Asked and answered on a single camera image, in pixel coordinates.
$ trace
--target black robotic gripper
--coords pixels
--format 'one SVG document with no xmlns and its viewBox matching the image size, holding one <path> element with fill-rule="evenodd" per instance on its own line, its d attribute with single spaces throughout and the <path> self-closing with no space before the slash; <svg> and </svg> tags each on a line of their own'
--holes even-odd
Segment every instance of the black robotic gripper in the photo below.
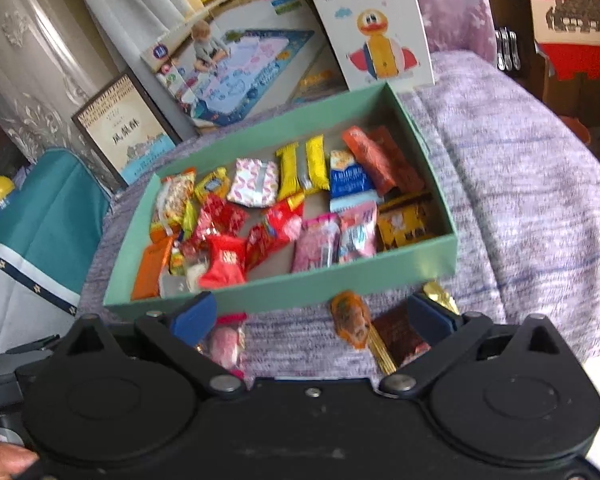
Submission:
<svg viewBox="0 0 600 480">
<path fill-rule="evenodd" d="M 584 460 L 600 396 L 549 320 L 457 332 L 381 381 L 257 379 L 164 318 L 84 316 L 16 372 L 40 460 L 23 480 L 600 479 Z"/>
</svg>

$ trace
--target child on box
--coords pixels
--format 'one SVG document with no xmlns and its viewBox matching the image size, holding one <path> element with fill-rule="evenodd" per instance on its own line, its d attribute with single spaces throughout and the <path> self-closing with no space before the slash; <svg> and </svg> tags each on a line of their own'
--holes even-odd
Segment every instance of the child on box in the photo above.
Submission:
<svg viewBox="0 0 600 480">
<path fill-rule="evenodd" d="M 211 35 L 211 27 L 205 20 L 191 27 L 191 39 L 196 51 L 194 67 L 200 72 L 214 70 L 220 60 L 229 56 L 229 48 Z"/>
</svg>

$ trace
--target green box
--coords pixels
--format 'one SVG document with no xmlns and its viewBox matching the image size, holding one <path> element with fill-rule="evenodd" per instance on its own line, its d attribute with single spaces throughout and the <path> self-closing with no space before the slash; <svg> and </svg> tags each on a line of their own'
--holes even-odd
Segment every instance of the green box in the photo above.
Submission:
<svg viewBox="0 0 600 480">
<path fill-rule="evenodd" d="M 379 253 L 365 260 L 327 269 L 271 276 L 215 290 L 218 312 L 255 313 L 304 306 L 328 301 L 342 290 L 352 289 L 359 294 L 370 294 L 453 274 L 456 270 L 458 236 L 427 158 L 428 147 L 392 86 L 385 84 L 345 92 L 296 108 L 231 134 L 197 153 L 161 168 L 149 181 L 129 224 L 111 273 L 104 306 L 122 319 L 133 320 L 147 310 L 170 312 L 180 306 L 183 299 L 192 296 L 189 294 L 168 300 L 156 298 L 130 301 L 142 252 L 150 243 L 149 223 L 162 177 L 192 166 L 198 169 L 200 175 L 209 173 L 218 166 L 231 168 L 237 157 L 257 155 L 258 150 L 272 156 L 279 146 L 331 129 L 337 134 L 325 134 L 325 147 L 328 150 L 330 147 L 327 139 L 336 139 L 333 142 L 337 142 L 340 139 L 339 132 L 348 126 L 387 123 L 394 124 L 394 139 L 432 192 L 438 213 L 438 236 Z"/>
</svg>

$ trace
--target framed certificate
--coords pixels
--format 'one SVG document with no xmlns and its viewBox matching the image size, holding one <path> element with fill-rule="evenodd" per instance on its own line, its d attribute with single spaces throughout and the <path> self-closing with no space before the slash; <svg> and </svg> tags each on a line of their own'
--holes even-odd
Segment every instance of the framed certificate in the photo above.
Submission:
<svg viewBox="0 0 600 480">
<path fill-rule="evenodd" d="M 73 120 L 122 187 L 135 182 L 179 142 L 129 68 L 91 98 Z"/>
</svg>

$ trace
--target blue candy package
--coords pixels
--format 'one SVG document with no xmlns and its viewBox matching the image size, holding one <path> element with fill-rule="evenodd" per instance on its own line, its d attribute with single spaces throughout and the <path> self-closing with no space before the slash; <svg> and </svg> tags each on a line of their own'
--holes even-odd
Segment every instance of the blue candy package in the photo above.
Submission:
<svg viewBox="0 0 600 480">
<path fill-rule="evenodd" d="M 373 200 L 381 203 L 374 183 L 353 153 L 348 150 L 332 150 L 330 158 L 330 184 L 332 212 L 353 207 L 362 202 Z"/>
</svg>

